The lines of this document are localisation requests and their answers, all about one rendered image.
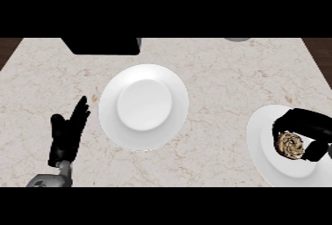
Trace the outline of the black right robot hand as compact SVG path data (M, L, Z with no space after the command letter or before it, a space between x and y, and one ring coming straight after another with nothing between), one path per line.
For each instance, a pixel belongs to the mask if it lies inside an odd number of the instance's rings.
M300 158L317 162L332 144L332 118L305 109L290 109L272 123L274 141L284 131L312 139Z

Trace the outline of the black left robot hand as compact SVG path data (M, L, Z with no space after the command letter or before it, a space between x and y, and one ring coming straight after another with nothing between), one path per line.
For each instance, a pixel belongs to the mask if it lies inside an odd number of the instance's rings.
M58 167L61 161L73 162L78 148L79 138L91 112L88 111L86 97L82 96L75 105L69 119L66 120L60 114L49 117L51 128L51 145L48 152L48 166Z

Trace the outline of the brown swirled cupcake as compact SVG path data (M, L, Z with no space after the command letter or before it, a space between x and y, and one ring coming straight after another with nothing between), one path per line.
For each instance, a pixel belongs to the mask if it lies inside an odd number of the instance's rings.
M294 133L280 133L274 147L278 155L290 160L297 160L305 153L302 139Z

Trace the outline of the white oval plate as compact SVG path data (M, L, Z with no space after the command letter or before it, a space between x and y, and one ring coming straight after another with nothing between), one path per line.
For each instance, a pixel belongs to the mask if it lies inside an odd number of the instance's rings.
M246 146L252 163L271 186L332 187L332 157L324 154L318 162L281 157L272 146L272 123L290 110L284 105L262 106L246 124Z
M117 147L131 151L156 149L176 135L187 109L187 88L178 75L160 65L134 65L103 89L101 130Z

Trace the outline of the black appliance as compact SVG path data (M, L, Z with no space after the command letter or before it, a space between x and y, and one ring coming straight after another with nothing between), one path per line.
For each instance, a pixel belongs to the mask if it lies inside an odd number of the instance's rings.
M73 54L140 54L140 38L63 38L61 40Z

